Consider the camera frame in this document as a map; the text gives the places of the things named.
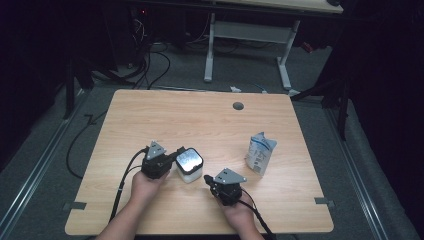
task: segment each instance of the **white desk leg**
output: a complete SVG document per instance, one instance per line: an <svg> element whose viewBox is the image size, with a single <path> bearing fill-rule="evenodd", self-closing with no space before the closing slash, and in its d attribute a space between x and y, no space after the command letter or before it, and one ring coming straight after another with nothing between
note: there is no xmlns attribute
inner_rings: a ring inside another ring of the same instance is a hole
<svg viewBox="0 0 424 240"><path fill-rule="evenodd" d="M206 56L206 67L205 67L205 82L212 82L212 71L213 71L213 40L215 37L215 13L211 13L211 24L209 29L209 49L208 55Z"/></svg>
<svg viewBox="0 0 424 240"><path fill-rule="evenodd" d="M293 24L293 28L290 31L289 38L287 40L286 48L282 57L277 58L278 68L280 69L281 81L283 82L283 87L286 90L291 89L289 75L287 74L286 61L290 53L290 49L293 45L294 38L296 37L297 29L299 28L300 21L297 20Z"/></svg>

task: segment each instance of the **black cable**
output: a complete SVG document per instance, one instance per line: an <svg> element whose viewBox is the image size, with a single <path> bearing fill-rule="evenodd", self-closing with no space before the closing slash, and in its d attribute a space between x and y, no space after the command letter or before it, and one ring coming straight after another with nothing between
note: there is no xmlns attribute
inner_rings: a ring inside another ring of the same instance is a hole
<svg viewBox="0 0 424 240"><path fill-rule="evenodd" d="M244 47L249 47L249 48L255 48L255 49L263 49L263 48L268 48L268 47L272 47L277 45L277 43L273 43L273 42L267 42L267 43L262 43L261 46L255 46L252 44L247 44L246 41L238 41L238 44L240 46L244 46Z"/></svg>
<svg viewBox="0 0 424 240"><path fill-rule="evenodd" d="M119 200L121 199L121 194L122 194L122 190L124 190L124 185L125 185L125 178L127 177L128 173L131 172L133 169L139 167L133 167L131 168L132 163L134 162L134 160L138 157L138 155L140 155L141 153L146 153L147 151L147 147L141 149L140 151L138 151L131 159L131 161L128 163L127 169L124 172L124 176L122 176L121 179L121 183L119 184L119 188L118 191L116 192L116 197L115 197L115 202L113 203L113 208L112 208L112 213L110 214L110 219L109 222L112 221L112 219L115 217L116 215L116 211L118 210L118 205L119 205Z"/></svg>
<svg viewBox="0 0 424 240"><path fill-rule="evenodd" d="M190 42L186 42L185 43L186 46L191 48L191 46L189 44L195 44L195 43L203 42L205 40L209 40L209 36L207 36L207 37L203 37L203 36L205 35L205 33L208 29L208 26L210 25L209 24L210 19L211 19L211 13L208 14L208 18L206 19L205 27L203 28L203 31L202 31L202 33L200 33L199 37L195 38L194 40L192 40Z"/></svg>
<svg viewBox="0 0 424 240"><path fill-rule="evenodd" d="M258 208L256 207L255 201L253 201L252 196L250 196L250 194L246 190L242 189L242 191L245 192L247 194L247 196L250 197L254 207L250 206L250 204L248 204L248 203L246 203L246 202L244 202L240 199L237 202L239 202L239 203L245 205L246 207L250 208L253 211L253 213L256 215L256 218L259 220L259 222L261 223L262 227L265 229L265 231L269 235L269 237L272 240L277 240L277 236L271 231L271 229L269 229L268 225L266 224L266 222L262 218L261 214L259 213Z"/></svg>
<svg viewBox="0 0 424 240"><path fill-rule="evenodd" d="M195 42L195 43L186 43L186 46L188 48L195 49L195 50L203 50L203 49L208 48L208 43L204 42L206 40L208 40L208 39L206 38L203 41L199 41L199 42ZM201 47L193 47L192 45L201 45Z"/></svg>
<svg viewBox="0 0 424 240"><path fill-rule="evenodd" d="M237 49L238 49L238 47L239 47L239 45L238 45L238 43L233 43L234 44L234 47L233 47L233 49L231 49L231 50L229 50L229 51L220 51L220 50L218 50L217 49L217 46L214 46L214 51L215 52L218 52L218 53L223 53L223 54L229 54L229 53L232 53L232 52L234 52L234 51L236 51Z"/></svg>
<svg viewBox="0 0 424 240"><path fill-rule="evenodd" d="M136 88L139 88L140 89L140 87L143 85L143 82L144 82L144 79L146 79L146 81L147 81L147 85L149 84L149 81L147 80L147 72L149 72L149 70L150 70L150 62L151 62L151 58L150 58L150 49L151 49L151 45L150 45L150 47L149 47L149 50L147 51L147 59L148 59L148 61L147 61L147 63L146 63L146 65L147 65L147 67L146 67L146 69L144 70L144 73L143 73L143 75L137 80L137 82L134 84L134 86L133 86L133 89L136 89Z"/></svg>
<svg viewBox="0 0 424 240"><path fill-rule="evenodd" d="M97 116L96 118L94 118L92 121L90 121L89 123L87 123L87 125L85 127L83 127L81 129L81 131L79 131L79 133L74 137L74 139L71 142L71 145L69 145L68 148L68 152L66 153L66 168L68 169L69 173L71 173L74 177L82 179L82 176L78 175L77 173L75 173L71 166L70 166L70 161L69 161L69 156L71 154L71 150L72 147L74 146L75 142L77 141L77 139L81 136L81 134L91 125L93 125L94 122L96 122L99 118L101 118L103 115L105 115L107 113L107 110L102 112L99 116Z"/></svg>
<svg viewBox="0 0 424 240"><path fill-rule="evenodd" d="M147 86L147 90L150 90L151 88L152 88L152 86L153 86L153 84L155 83L155 82L157 82L161 77L163 77L163 75L165 75L167 72L168 72L168 70L169 70L169 68L171 67L171 60L169 60L169 58L167 57L167 56L165 56L165 54L163 54L163 53L160 53L160 52L155 52L156 54L159 54L159 55L161 55L162 57L164 57L166 60L168 60L168 67L166 68L166 70L159 76L159 77L157 77L155 80L153 80L148 86Z"/></svg>

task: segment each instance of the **small hole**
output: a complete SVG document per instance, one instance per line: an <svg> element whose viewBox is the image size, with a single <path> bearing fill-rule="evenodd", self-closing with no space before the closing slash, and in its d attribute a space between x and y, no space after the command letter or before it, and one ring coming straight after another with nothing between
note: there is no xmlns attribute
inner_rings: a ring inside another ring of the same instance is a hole
<svg viewBox="0 0 424 240"><path fill-rule="evenodd" d="M233 103L233 108L235 110L242 110L244 108L244 105L241 102L235 102L235 103Z"/></svg>

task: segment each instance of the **wooden table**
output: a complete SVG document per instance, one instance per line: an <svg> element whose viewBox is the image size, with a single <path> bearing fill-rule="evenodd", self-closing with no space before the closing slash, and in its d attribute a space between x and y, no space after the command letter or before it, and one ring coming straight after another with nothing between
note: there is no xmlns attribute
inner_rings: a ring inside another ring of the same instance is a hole
<svg viewBox="0 0 424 240"><path fill-rule="evenodd" d="M217 2L276 7L301 11L341 14L341 6L332 6L327 0L214 0Z"/></svg>
<svg viewBox="0 0 424 240"><path fill-rule="evenodd" d="M235 110L234 102L244 104ZM278 142L264 177L245 163L250 137L259 132ZM330 232L327 206L290 98L281 94L118 90L93 150L66 224L70 235L95 235L107 225L117 187L132 156L157 140L170 154L195 148L203 174L224 167L245 176L244 187L274 233ZM140 165L142 156L135 160ZM120 208L130 196L130 173ZM265 232L257 221L261 232ZM186 184L175 163L138 234L232 234L203 178Z"/></svg>

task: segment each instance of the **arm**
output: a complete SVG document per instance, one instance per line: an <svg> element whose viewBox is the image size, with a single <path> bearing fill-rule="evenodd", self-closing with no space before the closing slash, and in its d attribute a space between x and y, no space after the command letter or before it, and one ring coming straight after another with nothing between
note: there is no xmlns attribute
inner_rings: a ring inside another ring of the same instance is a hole
<svg viewBox="0 0 424 240"><path fill-rule="evenodd" d="M136 173L132 180L130 200L96 239L133 240L141 215L156 196L168 173L154 180L147 178L140 171Z"/></svg>
<svg viewBox="0 0 424 240"><path fill-rule="evenodd" d="M240 200L243 202L252 205L252 199L243 192ZM233 206L224 206L221 201L217 199L221 210L224 212L224 215L237 234L240 236L241 240L263 240L264 238L258 231L255 225L253 212L248 207L244 206L241 203L237 203Z"/></svg>

